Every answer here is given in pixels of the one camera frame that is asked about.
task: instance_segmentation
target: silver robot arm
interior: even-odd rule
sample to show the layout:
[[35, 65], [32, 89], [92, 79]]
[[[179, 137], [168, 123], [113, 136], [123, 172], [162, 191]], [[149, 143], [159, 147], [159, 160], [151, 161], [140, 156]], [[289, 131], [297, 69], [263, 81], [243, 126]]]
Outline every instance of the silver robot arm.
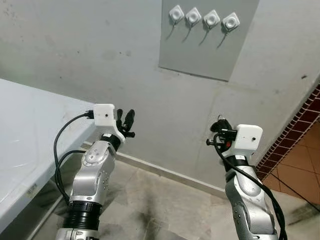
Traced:
[[99, 217], [105, 203], [108, 182], [115, 168], [116, 152], [125, 143], [125, 138], [133, 138], [129, 132], [135, 112], [130, 110], [121, 121], [122, 110], [114, 119], [112, 104], [96, 104], [93, 109], [94, 122], [105, 134], [94, 142], [81, 160], [81, 168], [76, 174], [68, 205], [67, 217], [60, 228], [56, 240], [98, 240]]
[[[257, 150], [262, 128], [240, 124], [233, 130], [225, 119], [214, 123], [210, 130], [218, 133], [222, 155], [238, 169], [258, 180], [255, 167], [248, 164]], [[207, 145], [214, 145], [212, 139]], [[225, 193], [231, 203], [233, 219], [240, 240], [277, 240], [274, 217], [265, 201], [265, 192], [225, 162]]]

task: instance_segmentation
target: orange floor tile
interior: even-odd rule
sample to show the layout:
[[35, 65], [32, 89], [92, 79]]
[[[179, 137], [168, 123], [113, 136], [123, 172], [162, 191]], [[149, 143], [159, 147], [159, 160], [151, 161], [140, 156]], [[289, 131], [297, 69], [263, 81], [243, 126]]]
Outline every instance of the orange floor tile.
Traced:
[[[272, 171], [280, 180], [305, 197], [320, 204], [320, 123], [317, 122]], [[299, 196], [269, 175], [263, 183], [269, 188]]]

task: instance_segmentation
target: gray panel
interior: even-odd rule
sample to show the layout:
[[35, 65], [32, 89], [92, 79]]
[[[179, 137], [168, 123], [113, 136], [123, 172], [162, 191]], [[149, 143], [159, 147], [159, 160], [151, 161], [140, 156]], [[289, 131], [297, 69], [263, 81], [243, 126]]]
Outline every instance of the gray panel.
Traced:
[[[162, 0], [159, 67], [228, 81], [258, 3], [259, 0]], [[190, 30], [183, 19], [173, 29], [169, 11], [177, 4], [184, 14], [196, 7], [202, 18], [213, 9], [221, 20], [235, 12], [240, 26], [224, 40], [224, 28], [220, 23], [207, 32], [203, 21]]]

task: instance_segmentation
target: black cable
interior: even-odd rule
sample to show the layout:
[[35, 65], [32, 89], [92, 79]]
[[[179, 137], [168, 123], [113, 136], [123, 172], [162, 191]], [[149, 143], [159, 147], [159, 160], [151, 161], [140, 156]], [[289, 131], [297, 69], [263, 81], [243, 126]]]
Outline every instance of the black cable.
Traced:
[[60, 167], [61, 164], [63, 163], [63, 161], [65, 160], [66, 157], [68, 157], [70, 154], [74, 154], [74, 153], [79, 153], [79, 154], [84, 154], [86, 151], [83, 150], [71, 150], [68, 151], [67, 153], [65, 153], [61, 159], [58, 162], [57, 167], [55, 168], [55, 173], [54, 173], [54, 180], [56, 183], [56, 186], [58, 187], [60, 193], [63, 196], [63, 199], [65, 201], [65, 203], [68, 205], [69, 204], [69, 196], [65, 191], [65, 188], [63, 187], [63, 182], [62, 182], [62, 178], [61, 178], [61, 173], [60, 173]]
[[277, 176], [273, 175], [271, 173], [272, 176], [274, 176], [276, 179], [279, 180], [279, 182], [283, 183], [288, 189], [290, 189], [291, 191], [293, 191], [295, 194], [297, 194], [300, 198], [302, 198], [303, 200], [305, 200], [308, 204], [310, 204], [313, 208], [315, 208], [319, 213], [320, 213], [320, 209], [318, 209], [315, 205], [313, 205], [311, 202], [309, 202], [305, 197], [303, 197], [301, 194], [299, 194], [298, 192], [296, 192], [295, 190], [293, 190], [290, 186], [288, 186], [285, 182], [283, 182], [280, 178], [278, 178]]
[[214, 135], [214, 137], [213, 137], [213, 145], [214, 145], [214, 148], [215, 148], [216, 152], [218, 153], [219, 157], [230, 168], [232, 168], [233, 170], [237, 171], [238, 173], [241, 173], [242, 175], [246, 176], [248, 179], [250, 179], [252, 182], [254, 182], [258, 187], [260, 187], [269, 196], [269, 198], [272, 201], [272, 206], [273, 206], [273, 209], [274, 209], [274, 212], [275, 212], [276, 219], [277, 219], [277, 221], [279, 223], [279, 226], [280, 226], [279, 240], [288, 240], [287, 233], [286, 233], [286, 221], [285, 221], [284, 213], [282, 212], [282, 209], [281, 209], [279, 203], [277, 202], [276, 198], [272, 194], [271, 190], [267, 186], [261, 184], [254, 177], [252, 177], [249, 174], [247, 174], [245, 171], [243, 171], [243, 170], [237, 168], [236, 166], [234, 166], [228, 159], [225, 158], [225, 156], [223, 156], [223, 154], [220, 151], [220, 149], [218, 147], [218, 144], [217, 144], [217, 137], [218, 136], [219, 136], [218, 133], [216, 135]]
[[[72, 118], [70, 121], [68, 121], [61, 129], [60, 131], [58, 132], [58, 134], [56, 135], [55, 139], [54, 139], [54, 143], [53, 143], [53, 155], [54, 155], [54, 162], [55, 162], [55, 168], [57, 169], [58, 167], [58, 164], [59, 164], [59, 160], [58, 160], [58, 153], [57, 153], [57, 143], [58, 143], [58, 139], [60, 137], [60, 135], [62, 134], [62, 132], [68, 127], [68, 125], [70, 125], [72, 122], [74, 122], [75, 120], [77, 119], [80, 119], [82, 117], [89, 117], [89, 118], [92, 118], [93, 114], [93, 111], [90, 110], [86, 113], [83, 113], [83, 114], [80, 114], [74, 118]], [[66, 194], [64, 195], [63, 194], [63, 191], [64, 191], [64, 186], [63, 186], [63, 183], [62, 182], [59, 182], [59, 179], [61, 179], [61, 173], [60, 171], [58, 171], [57, 173], [57, 179], [56, 179], [56, 176], [54, 176], [54, 179], [55, 179], [55, 184], [56, 186], [58, 187], [58, 189], [60, 190], [61, 194], [63, 195], [63, 198], [65, 201], [69, 201], [69, 196]]]

